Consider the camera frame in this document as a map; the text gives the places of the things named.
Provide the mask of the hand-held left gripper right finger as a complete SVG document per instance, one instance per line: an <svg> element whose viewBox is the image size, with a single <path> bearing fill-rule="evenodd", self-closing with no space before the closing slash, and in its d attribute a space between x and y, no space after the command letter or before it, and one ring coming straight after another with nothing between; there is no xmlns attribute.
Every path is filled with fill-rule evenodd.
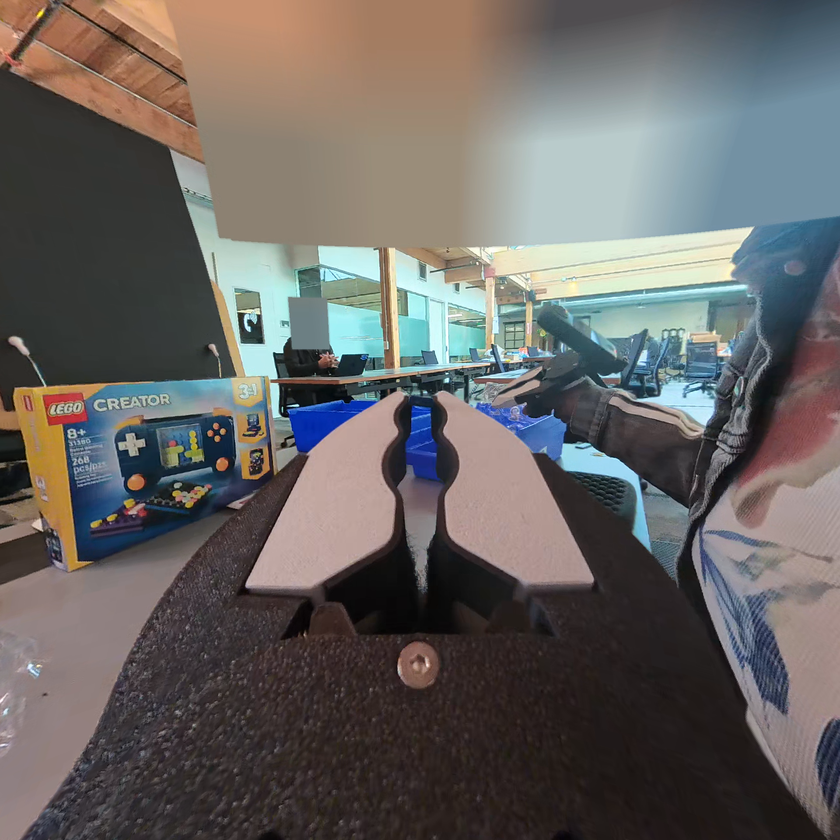
<svg viewBox="0 0 840 840"><path fill-rule="evenodd" d="M434 401L437 515L434 573L456 602L528 602L590 592L588 565L534 453L457 397Z"/></svg>

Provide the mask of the white blue-printed shirt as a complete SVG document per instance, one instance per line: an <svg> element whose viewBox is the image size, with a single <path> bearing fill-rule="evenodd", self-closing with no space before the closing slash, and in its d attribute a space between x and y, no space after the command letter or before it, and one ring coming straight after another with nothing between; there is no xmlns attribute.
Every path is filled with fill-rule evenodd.
<svg viewBox="0 0 840 840"><path fill-rule="evenodd" d="M758 445L691 551L752 734L831 838L839 772L838 328L836 260Z"/></svg>

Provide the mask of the black office chair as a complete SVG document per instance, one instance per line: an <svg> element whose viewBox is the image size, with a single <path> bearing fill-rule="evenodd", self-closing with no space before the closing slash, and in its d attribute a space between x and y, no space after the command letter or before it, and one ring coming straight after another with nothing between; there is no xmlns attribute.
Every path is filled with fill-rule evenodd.
<svg viewBox="0 0 840 840"><path fill-rule="evenodd" d="M682 396L703 393L713 396L719 376L718 343L689 341L686 346L686 384Z"/></svg>
<svg viewBox="0 0 840 840"><path fill-rule="evenodd" d="M632 336L618 388L639 399L660 396L659 373L664 368L669 345L667 332L659 341L650 339L646 329Z"/></svg>

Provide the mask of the person's right hand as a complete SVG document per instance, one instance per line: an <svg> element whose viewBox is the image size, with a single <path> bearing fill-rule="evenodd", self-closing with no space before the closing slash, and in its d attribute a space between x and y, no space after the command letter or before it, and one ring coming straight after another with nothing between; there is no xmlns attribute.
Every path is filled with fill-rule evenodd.
<svg viewBox="0 0 840 840"><path fill-rule="evenodd" d="M562 390L553 388L528 400L526 414L534 418L554 416L565 424L569 440L581 442L588 439L592 406L598 403L601 391L589 380Z"/></svg>

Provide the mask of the crumpled clear plastic bag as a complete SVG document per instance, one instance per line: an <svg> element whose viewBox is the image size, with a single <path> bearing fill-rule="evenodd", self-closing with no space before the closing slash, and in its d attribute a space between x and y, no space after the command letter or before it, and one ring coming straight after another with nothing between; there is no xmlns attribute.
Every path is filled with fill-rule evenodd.
<svg viewBox="0 0 840 840"><path fill-rule="evenodd" d="M499 396L505 389L503 384L488 383L476 399L475 408L480 413L497 421L511 431L518 432L531 424L519 404L507 396Z"/></svg>

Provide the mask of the wooden support post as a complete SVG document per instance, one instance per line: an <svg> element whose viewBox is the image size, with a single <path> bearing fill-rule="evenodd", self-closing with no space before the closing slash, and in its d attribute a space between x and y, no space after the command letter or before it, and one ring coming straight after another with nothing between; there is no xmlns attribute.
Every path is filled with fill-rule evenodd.
<svg viewBox="0 0 840 840"><path fill-rule="evenodd" d="M401 366L398 328L398 289L396 283L396 250L377 249L381 289L381 327L384 348L384 367L389 370Z"/></svg>

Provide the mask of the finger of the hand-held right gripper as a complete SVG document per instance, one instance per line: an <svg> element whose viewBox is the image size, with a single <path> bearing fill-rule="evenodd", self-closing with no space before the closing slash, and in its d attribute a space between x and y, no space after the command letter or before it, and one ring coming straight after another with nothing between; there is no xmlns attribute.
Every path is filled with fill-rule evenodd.
<svg viewBox="0 0 840 840"><path fill-rule="evenodd" d="M544 366L530 369L516 379L507 381L490 402L493 408L514 408L525 406L528 401L538 399L546 390L547 369Z"/></svg>

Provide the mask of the small black cushioned pad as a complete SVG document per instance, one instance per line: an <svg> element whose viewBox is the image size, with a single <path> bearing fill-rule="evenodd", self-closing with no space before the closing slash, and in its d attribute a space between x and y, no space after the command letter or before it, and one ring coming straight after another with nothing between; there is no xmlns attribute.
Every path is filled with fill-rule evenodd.
<svg viewBox="0 0 840 840"><path fill-rule="evenodd" d="M571 470L567 475L583 486L606 510L635 528L637 491L629 481L614 476Z"/></svg>

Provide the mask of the black acoustic wall panel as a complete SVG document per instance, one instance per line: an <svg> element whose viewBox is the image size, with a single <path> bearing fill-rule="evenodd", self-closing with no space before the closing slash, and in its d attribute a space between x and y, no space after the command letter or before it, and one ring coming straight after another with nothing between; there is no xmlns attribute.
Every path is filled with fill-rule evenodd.
<svg viewBox="0 0 840 840"><path fill-rule="evenodd" d="M2 74L2 401L237 374L171 153Z"/></svg>

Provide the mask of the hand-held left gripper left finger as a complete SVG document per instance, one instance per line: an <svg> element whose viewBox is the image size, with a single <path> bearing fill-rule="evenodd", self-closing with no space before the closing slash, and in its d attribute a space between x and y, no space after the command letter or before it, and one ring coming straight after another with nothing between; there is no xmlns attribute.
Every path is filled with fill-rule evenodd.
<svg viewBox="0 0 840 840"><path fill-rule="evenodd" d="M355 414L310 450L245 581L254 595L325 601L404 530L408 395Z"/></svg>

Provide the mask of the blue and yellow toy box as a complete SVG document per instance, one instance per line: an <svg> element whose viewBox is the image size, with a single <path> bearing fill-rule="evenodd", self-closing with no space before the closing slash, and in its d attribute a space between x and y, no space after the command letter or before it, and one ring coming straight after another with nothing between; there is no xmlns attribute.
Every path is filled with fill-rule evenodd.
<svg viewBox="0 0 840 840"><path fill-rule="evenodd" d="M226 509L276 472L265 376L18 387L14 409L65 572Z"/></svg>

